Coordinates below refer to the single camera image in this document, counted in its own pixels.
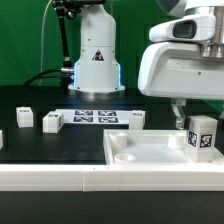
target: white tray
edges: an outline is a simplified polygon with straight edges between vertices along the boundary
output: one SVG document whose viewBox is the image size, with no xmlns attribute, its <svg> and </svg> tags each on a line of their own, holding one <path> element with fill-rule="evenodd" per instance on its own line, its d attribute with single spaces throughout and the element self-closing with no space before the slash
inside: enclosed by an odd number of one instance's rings
<svg viewBox="0 0 224 224">
<path fill-rule="evenodd" d="M 181 135 L 186 131 L 173 130 L 105 130 L 104 150 L 108 165 L 150 165 L 150 164 L 192 164 L 184 148 L 168 147 L 169 136 Z M 213 160 L 210 163 L 222 162 L 224 156 L 212 149 Z"/>
</svg>

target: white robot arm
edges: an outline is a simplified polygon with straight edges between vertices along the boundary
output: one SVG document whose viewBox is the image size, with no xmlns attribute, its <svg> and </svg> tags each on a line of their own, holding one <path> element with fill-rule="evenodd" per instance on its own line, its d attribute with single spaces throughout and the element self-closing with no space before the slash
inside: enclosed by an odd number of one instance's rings
<svg viewBox="0 0 224 224">
<path fill-rule="evenodd" d="M 143 55 L 140 91 L 182 99 L 178 106 L 187 98 L 224 100 L 224 0 L 164 2 L 158 0 L 166 12 L 185 16 L 150 30 L 151 41 L 157 43 Z"/>
<path fill-rule="evenodd" d="M 71 95 L 88 99 L 107 99 L 123 95 L 120 65 L 115 59 L 116 23 L 102 4 L 106 0 L 53 0 L 61 28 L 64 73 L 74 73 Z M 71 68 L 64 16 L 81 15 L 81 55 Z"/>
</svg>

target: warning label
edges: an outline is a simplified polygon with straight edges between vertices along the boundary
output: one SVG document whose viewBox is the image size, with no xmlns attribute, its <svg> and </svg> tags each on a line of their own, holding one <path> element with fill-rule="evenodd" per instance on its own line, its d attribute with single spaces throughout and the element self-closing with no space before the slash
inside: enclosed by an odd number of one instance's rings
<svg viewBox="0 0 224 224">
<path fill-rule="evenodd" d="M 98 50 L 94 55 L 93 61 L 104 61 L 103 55 L 101 54 L 100 50 Z"/>
</svg>

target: white cube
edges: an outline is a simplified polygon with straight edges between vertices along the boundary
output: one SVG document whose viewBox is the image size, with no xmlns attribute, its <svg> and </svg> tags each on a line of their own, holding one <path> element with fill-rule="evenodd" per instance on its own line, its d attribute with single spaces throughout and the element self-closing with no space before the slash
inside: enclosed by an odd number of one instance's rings
<svg viewBox="0 0 224 224">
<path fill-rule="evenodd" d="M 16 118 L 19 128 L 33 127 L 33 112 L 30 107 L 17 107 Z"/>
<path fill-rule="evenodd" d="M 145 125 L 145 111 L 133 110 L 129 117 L 129 129 L 142 130 Z"/>
<path fill-rule="evenodd" d="M 186 155 L 195 162 L 212 161 L 217 120 L 207 116 L 191 116 Z"/>
<path fill-rule="evenodd" d="M 51 111 L 43 118 L 44 133 L 58 133 L 64 125 L 64 114 Z"/>
</svg>

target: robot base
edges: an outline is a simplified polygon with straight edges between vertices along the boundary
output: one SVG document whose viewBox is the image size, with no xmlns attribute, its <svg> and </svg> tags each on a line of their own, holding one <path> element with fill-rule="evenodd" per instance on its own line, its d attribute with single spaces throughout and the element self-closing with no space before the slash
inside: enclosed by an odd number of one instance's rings
<svg viewBox="0 0 224 224">
<path fill-rule="evenodd" d="M 81 91 L 77 88 L 71 88 L 69 86 L 68 93 L 70 96 L 76 96 L 84 99 L 89 100 L 107 100 L 107 99 L 113 99 L 116 97 L 121 97 L 125 95 L 125 87 L 120 87 L 116 91 L 112 92 L 87 92 L 87 91 Z"/>
</svg>

